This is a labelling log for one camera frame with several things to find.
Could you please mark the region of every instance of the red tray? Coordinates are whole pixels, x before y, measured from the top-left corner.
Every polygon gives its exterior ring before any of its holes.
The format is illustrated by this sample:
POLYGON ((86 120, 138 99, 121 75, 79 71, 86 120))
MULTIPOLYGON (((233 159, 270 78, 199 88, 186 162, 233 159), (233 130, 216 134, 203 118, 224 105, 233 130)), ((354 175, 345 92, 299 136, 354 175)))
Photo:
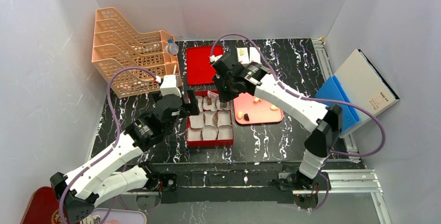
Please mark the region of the red tray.
MULTIPOLYGON (((187 83, 188 85, 213 84, 216 71, 210 64, 211 46, 187 48, 187 83)), ((215 56, 224 54, 222 46, 215 46, 215 56)))
MULTIPOLYGON (((206 97, 207 96, 207 90, 200 90, 195 91, 194 94, 196 96, 206 97)), ((231 117, 231 127, 233 131, 233 138, 232 139, 224 139, 224 140, 203 140, 203 141, 189 141, 188 140, 188 134, 186 135, 185 139, 187 141, 188 147, 191 148, 197 148, 197 147, 214 147, 214 146, 228 146, 233 145, 234 142, 234 127, 232 126, 232 117, 231 117)), ((190 128, 190 118, 187 118, 187 129, 190 128)))
POLYGON ((268 124, 268 123, 279 123, 283 119, 283 111, 277 110, 272 111, 270 109, 272 103, 261 100, 258 103, 254 103, 254 96, 249 93, 242 93, 237 98, 233 100, 235 106, 235 119, 236 122, 242 125, 246 124, 268 124), (248 114, 250 118, 246 121, 245 118, 238 119, 237 113, 241 111, 244 115, 248 114))

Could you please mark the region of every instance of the white wall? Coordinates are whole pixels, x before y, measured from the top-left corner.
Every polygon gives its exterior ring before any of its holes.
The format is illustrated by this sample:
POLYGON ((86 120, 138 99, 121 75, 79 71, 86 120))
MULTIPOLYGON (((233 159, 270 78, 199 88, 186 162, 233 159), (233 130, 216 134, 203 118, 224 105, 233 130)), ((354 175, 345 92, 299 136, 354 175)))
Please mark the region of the white wall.
POLYGON ((0 214, 87 159, 105 96, 91 65, 95 0, 0 0, 0 214))
POLYGON ((344 0, 97 0, 117 8, 139 32, 166 30, 184 39, 326 36, 344 0))
MULTIPOLYGON (((375 168, 393 223, 439 223, 441 208, 441 0, 346 0, 327 36, 333 69, 360 48, 401 96, 380 116, 387 143, 375 168)), ((360 152, 379 143, 370 123, 360 152)))

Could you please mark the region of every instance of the white label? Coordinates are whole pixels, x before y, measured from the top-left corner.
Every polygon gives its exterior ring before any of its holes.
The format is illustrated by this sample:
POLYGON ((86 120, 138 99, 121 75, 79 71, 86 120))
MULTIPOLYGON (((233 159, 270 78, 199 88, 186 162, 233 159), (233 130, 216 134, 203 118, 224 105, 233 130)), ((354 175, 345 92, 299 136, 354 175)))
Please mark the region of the white label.
POLYGON ((248 49, 246 47, 237 48, 237 58, 240 63, 249 64, 248 49))
POLYGON ((386 93, 379 91, 370 97, 368 102, 374 111, 381 111, 384 107, 389 105, 391 99, 387 97, 386 93))

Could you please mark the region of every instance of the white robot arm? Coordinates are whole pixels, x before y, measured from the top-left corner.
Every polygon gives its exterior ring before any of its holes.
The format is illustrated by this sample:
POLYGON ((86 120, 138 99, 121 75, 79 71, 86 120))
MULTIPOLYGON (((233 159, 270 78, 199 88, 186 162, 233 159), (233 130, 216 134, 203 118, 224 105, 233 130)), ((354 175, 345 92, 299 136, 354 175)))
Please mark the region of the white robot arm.
POLYGON ((286 90, 304 97, 300 92, 277 81, 269 69, 259 63, 251 62, 245 68, 229 53, 212 56, 210 62, 216 70, 213 81, 221 101, 234 99, 240 93, 249 93, 279 107, 311 133, 305 141, 306 151, 295 179, 300 185, 309 188, 341 133, 342 108, 336 104, 328 107, 289 94, 286 90))

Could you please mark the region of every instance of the red plate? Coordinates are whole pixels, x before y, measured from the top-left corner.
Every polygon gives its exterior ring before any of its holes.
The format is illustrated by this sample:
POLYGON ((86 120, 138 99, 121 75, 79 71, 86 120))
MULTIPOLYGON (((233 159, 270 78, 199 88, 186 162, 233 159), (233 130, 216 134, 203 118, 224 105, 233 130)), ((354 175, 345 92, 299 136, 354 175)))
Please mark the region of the red plate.
MULTIPOLYGON (((216 71, 210 64, 212 46, 198 46, 187 48, 187 83, 188 85, 213 84, 216 71)), ((214 47, 215 56, 224 54, 222 46, 214 47)))

